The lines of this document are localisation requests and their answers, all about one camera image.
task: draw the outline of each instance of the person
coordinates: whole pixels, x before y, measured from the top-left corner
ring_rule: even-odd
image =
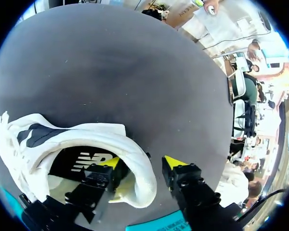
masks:
[[[257,102],[264,102],[265,101],[265,95],[262,91],[262,86],[261,84],[253,82],[250,78],[244,78],[245,81],[245,86],[246,86],[246,91],[245,94],[238,99],[242,99],[244,101],[249,102],[251,105],[256,105]],[[231,80],[232,84],[232,89],[234,94],[238,94],[237,92],[237,86],[236,86],[236,80],[232,79]]]
[[[254,162],[249,162],[249,161],[244,161],[241,170],[246,173],[246,172],[255,172],[259,169],[260,165],[259,163],[254,163]]]
[[[223,0],[205,0],[204,4],[203,4],[204,10],[206,12],[209,12],[208,7],[209,6],[213,6],[214,7],[214,12],[215,12],[215,14],[217,14],[220,1],[223,1]]]
[[[227,162],[222,177],[215,192],[221,194],[220,205],[227,207],[232,203],[240,205],[246,199],[259,196],[262,191],[262,184],[259,181],[249,181],[241,168]]]
[[[253,172],[243,172],[249,182],[255,179],[255,174]]]
[[[223,4],[226,4],[229,0],[206,0],[204,1],[204,10],[206,12],[209,12],[208,10],[208,6],[213,6],[214,7],[214,12],[215,14],[218,13],[219,11],[219,7],[220,7],[220,2],[224,2]],[[238,5],[241,6],[241,8],[246,8],[249,11],[253,11],[253,15],[256,15],[256,7],[253,6],[251,7],[251,3],[248,1],[240,1],[237,2]],[[258,35],[256,39],[253,39],[251,41],[251,43],[248,45],[248,50],[247,50],[247,57],[248,59],[250,59],[252,62],[262,62],[263,61],[263,57],[261,57],[259,54],[261,52],[259,52],[261,49],[264,49],[265,47],[272,47],[272,46],[276,46],[276,44],[278,44],[279,42],[281,42],[282,39],[279,35],[279,33],[277,31],[274,32],[268,32],[266,34],[262,34],[262,35]]]
[[[243,73],[243,76],[244,76],[244,78],[250,79],[255,85],[259,84],[260,86],[262,86],[262,84],[254,76],[251,76],[251,75],[246,74],[246,73]]]
[[[274,109],[275,108],[275,102],[268,100],[268,105],[270,108]]]
[[[250,60],[246,59],[246,63],[247,63],[247,66],[249,68],[249,71],[245,71],[244,73],[249,73],[251,71],[255,71],[255,72],[259,72],[259,66],[257,66],[256,64],[253,64]],[[235,70],[237,70],[237,65],[236,63],[232,64],[233,68]]]
[[[259,137],[257,137],[255,144],[253,146],[251,146],[251,147],[255,148],[261,142],[262,142],[262,140]],[[233,140],[233,142],[230,144],[230,153],[231,153],[231,155],[235,155],[238,152],[243,153],[244,144],[245,144],[245,141]]]

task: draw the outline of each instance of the new balance logo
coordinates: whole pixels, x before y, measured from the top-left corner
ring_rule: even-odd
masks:
[[[80,172],[82,168],[87,169],[91,164],[99,164],[112,158],[112,154],[108,153],[95,153],[93,157],[90,157],[90,153],[80,153],[71,171]]]

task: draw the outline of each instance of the gray table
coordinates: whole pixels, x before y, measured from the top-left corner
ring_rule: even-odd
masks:
[[[162,176],[163,155],[196,163],[216,188],[232,130],[227,92],[225,74],[192,41],[119,7],[39,13],[20,23],[0,51],[0,115],[41,113],[59,127],[122,123],[151,153],[158,181],[152,205],[110,204],[97,231],[121,231],[178,209]],[[1,159],[0,182],[20,193]]]

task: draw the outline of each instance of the black cable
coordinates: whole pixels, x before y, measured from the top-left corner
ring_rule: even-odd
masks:
[[[215,45],[210,46],[210,47],[207,47],[207,48],[204,48],[204,49],[202,49],[202,50],[204,51],[204,50],[206,50],[206,49],[215,47],[215,46],[217,46],[218,44],[220,44],[220,43],[222,43],[222,42],[226,42],[226,41],[227,41],[227,42],[235,42],[235,41],[239,41],[239,40],[241,40],[241,39],[248,39],[248,38],[253,37],[253,36],[268,35],[268,34],[270,34],[270,33],[271,33],[271,31],[268,32],[268,33],[265,33],[265,34],[249,35],[249,36],[246,36],[246,37],[237,38],[237,39],[235,39],[235,40],[222,40],[222,41],[216,43]]]
[[[286,189],[279,189],[279,190],[276,190],[276,191],[272,192],[271,194],[267,195],[266,197],[259,199],[246,213],[244,213],[236,221],[237,222],[242,221],[245,217],[247,217],[249,214],[251,214],[256,208],[258,208],[260,205],[262,205],[267,199],[269,199],[270,197],[272,197],[278,193],[284,193],[284,192],[286,192]]]
[[[153,2],[150,3],[150,6],[148,8],[148,10],[151,8],[151,6],[155,3],[156,0],[153,0]]]
[[[142,1],[142,0],[139,0],[138,4],[137,4],[137,6],[135,7],[135,9],[134,9],[134,10],[136,10],[136,9],[137,9],[137,7],[138,7],[138,6],[139,6],[139,4],[141,3],[141,1]]]
[[[35,14],[37,14],[37,7],[35,6],[35,2],[33,3]]]
[[[245,114],[246,114],[246,112],[244,112],[242,115],[239,115],[239,116],[236,117],[235,119],[241,119],[240,117],[241,117],[241,116],[245,116]]]

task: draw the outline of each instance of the white cloth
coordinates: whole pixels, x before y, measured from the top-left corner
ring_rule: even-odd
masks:
[[[50,168],[58,153],[68,147],[91,146],[106,149],[121,158],[131,170],[117,188],[112,202],[126,202],[133,207],[149,206],[157,193],[157,182],[150,160],[145,152],[125,135],[121,124],[89,123],[71,128],[58,128],[50,124],[40,114],[30,114],[15,121],[8,122],[7,112],[0,117],[0,156],[8,168],[18,188],[31,201],[46,200],[50,190],[62,181],[58,177],[48,177]],[[65,129],[59,134],[52,134],[44,142],[28,147],[27,141],[32,134],[37,134],[30,126],[44,126],[52,129]],[[19,142],[19,136],[27,132],[27,137]]]
[[[227,207],[232,203],[240,204],[249,195],[249,181],[240,167],[226,163],[215,192],[221,194],[220,205]]]

